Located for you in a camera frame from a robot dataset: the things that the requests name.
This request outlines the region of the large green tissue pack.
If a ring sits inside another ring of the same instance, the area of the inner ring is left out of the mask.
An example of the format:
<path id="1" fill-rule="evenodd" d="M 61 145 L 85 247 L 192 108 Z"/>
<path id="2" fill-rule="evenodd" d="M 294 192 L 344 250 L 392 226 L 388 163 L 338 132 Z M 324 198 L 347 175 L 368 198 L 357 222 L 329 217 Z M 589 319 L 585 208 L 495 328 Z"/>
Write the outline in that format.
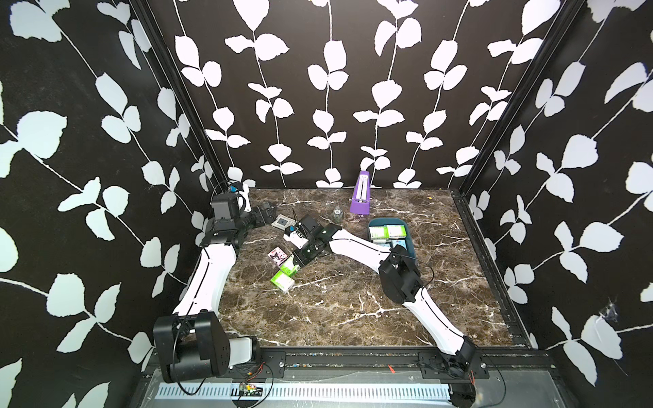
<path id="1" fill-rule="evenodd" d="M 403 224 L 388 224 L 385 228 L 387 237 L 391 240 L 401 240 L 407 237 L 407 229 Z"/>

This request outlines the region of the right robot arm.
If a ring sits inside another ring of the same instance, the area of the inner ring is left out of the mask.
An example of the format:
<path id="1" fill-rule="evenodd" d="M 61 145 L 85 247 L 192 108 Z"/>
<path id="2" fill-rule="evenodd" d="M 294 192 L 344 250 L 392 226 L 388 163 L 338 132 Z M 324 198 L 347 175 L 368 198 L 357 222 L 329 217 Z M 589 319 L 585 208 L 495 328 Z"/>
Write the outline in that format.
<path id="1" fill-rule="evenodd" d="M 469 373 L 477 347 L 435 304 L 413 256 L 403 246 L 386 248 L 354 236 L 336 224 L 312 228 L 290 226 L 284 238 L 296 246 L 292 261 L 303 268 L 325 250 L 353 259 L 379 275 L 385 297 L 413 313 L 435 340 L 441 371 L 463 378 Z"/>

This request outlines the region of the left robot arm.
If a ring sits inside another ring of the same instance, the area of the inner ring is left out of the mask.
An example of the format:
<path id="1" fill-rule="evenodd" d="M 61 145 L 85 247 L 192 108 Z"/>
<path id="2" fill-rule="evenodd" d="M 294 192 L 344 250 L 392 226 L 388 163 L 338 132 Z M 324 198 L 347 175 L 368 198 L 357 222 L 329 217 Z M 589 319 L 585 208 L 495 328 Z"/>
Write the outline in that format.
<path id="1" fill-rule="evenodd" d="M 250 207 L 244 192 L 216 195 L 211 206 L 214 217 L 207 221 L 190 285 L 173 314 L 158 318 L 153 328 L 168 384 L 223 377 L 232 368 L 262 360 L 257 338 L 229 338 L 218 312 L 224 285 L 248 232 L 272 224 L 277 207 L 270 202 Z"/>

